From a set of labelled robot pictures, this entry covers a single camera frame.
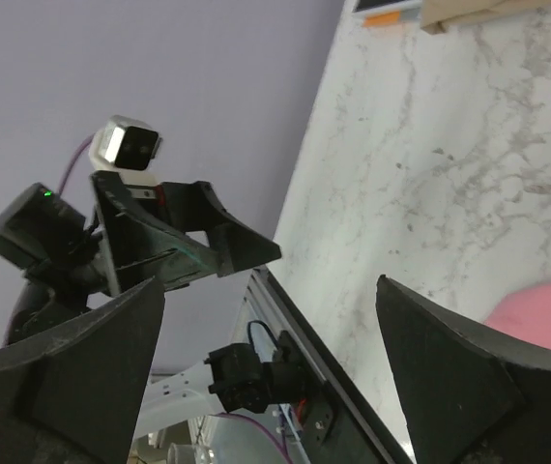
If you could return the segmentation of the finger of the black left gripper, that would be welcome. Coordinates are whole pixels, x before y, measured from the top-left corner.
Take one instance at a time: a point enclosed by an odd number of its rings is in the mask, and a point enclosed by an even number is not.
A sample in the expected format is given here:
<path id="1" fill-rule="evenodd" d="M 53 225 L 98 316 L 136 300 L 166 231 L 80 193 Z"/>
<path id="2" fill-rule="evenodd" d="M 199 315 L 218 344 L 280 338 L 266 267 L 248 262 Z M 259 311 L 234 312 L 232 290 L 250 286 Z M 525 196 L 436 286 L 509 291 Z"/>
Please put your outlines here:
<path id="1" fill-rule="evenodd" d="M 251 270 L 281 258 L 279 245 L 230 214 L 210 183 L 166 182 L 160 187 L 172 227 L 183 233 L 206 234 L 209 248 L 218 256 L 219 276 Z"/>

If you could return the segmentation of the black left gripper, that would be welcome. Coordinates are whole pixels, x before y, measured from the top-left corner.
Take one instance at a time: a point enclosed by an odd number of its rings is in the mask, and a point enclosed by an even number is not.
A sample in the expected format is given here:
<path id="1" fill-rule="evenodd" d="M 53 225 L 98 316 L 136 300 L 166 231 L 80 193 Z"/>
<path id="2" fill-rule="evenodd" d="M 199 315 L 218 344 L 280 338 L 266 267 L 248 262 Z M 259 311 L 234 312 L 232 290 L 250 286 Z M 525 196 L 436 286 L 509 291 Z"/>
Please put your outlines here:
<path id="1" fill-rule="evenodd" d="M 152 277 L 171 291 L 218 272 L 216 252 L 146 211 L 118 173 L 97 171 L 91 183 L 102 235 L 35 183 L 0 214 L 0 256 L 60 295 L 104 292 L 107 279 L 118 296 Z"/>

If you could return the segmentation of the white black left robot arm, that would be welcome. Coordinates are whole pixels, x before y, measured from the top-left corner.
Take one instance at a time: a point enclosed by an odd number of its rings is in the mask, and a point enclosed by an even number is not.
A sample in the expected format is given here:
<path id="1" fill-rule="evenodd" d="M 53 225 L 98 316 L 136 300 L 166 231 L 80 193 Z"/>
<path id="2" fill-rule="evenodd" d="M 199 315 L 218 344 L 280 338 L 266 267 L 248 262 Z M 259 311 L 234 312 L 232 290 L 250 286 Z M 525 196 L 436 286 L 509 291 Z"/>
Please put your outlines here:
<path id="1" fill-rule="evenodd" d="M 207 182 L 144 186 L 117 173 L 93 174 L 92 223 L 61 196 L 33 185 L 0 214 L 0 256 L 46 296 L 35 296 L 13 319 L 11 340 L 34 333 L 82 296 L 117 297 L 154 278 L 165 291 L 206 276 L 230 276 L 277 260 L 277 244 L 230 215 Z M 207 414 L 262 413 L 277 404 L 310 411 L 319 394 L 290 333 L 273 337 L 263 362 L 252 342 L 210 353 L 143 395 L 134 433 L 143 436 Z"/>

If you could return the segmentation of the pink t shirt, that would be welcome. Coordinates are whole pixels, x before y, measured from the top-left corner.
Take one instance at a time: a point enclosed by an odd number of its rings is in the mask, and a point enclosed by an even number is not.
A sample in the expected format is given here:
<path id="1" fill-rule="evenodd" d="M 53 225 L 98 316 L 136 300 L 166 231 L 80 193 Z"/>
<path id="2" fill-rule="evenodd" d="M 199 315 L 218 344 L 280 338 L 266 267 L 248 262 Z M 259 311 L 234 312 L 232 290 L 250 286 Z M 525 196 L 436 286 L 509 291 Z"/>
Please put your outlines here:
<path id="1" fill-rule="evenodd" d="M 484 324 L 494 330 L 551 350 L 551 282 L 503 298 Z"/>

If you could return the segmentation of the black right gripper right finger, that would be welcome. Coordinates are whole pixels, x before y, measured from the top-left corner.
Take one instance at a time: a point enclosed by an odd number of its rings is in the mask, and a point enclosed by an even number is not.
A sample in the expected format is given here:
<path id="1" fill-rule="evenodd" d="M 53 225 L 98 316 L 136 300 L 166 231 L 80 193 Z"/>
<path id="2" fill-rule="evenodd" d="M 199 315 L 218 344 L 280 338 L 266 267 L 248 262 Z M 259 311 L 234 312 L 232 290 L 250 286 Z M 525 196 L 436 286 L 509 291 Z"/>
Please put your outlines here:
<path id="1" fill-rule="evenodd" d="M 419 463 L 551 463 L 551 350 L 386 275 L 376 312 Z"/>

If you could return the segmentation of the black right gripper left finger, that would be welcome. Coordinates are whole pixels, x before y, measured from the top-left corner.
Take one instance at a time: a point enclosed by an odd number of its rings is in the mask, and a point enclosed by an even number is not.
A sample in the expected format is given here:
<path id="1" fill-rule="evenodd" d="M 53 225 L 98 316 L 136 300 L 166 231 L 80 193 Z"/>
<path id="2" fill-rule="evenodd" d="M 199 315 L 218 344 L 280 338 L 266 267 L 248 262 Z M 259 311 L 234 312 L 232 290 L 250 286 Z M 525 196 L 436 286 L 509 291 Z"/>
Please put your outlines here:
<path id="1" fill-rule="evenodd" d="M 163 310 L 152 278 L 0 349 L 0 463 L 126 462 Z"/>

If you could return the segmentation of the beige t shirt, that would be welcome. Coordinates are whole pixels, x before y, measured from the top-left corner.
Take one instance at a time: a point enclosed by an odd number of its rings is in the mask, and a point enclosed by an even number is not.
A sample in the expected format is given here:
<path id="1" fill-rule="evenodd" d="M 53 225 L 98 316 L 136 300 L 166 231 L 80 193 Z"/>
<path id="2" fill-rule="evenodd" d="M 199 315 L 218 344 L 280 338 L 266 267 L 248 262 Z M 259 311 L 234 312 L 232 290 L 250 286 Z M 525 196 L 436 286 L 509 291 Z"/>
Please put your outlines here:
<path id="1" fill-rule="evenodd" d="M 478 24 L 551 6 L 551 0 L 427 0 L 422 2 L 420 29 L 430 35 L 452 25 Z"/>

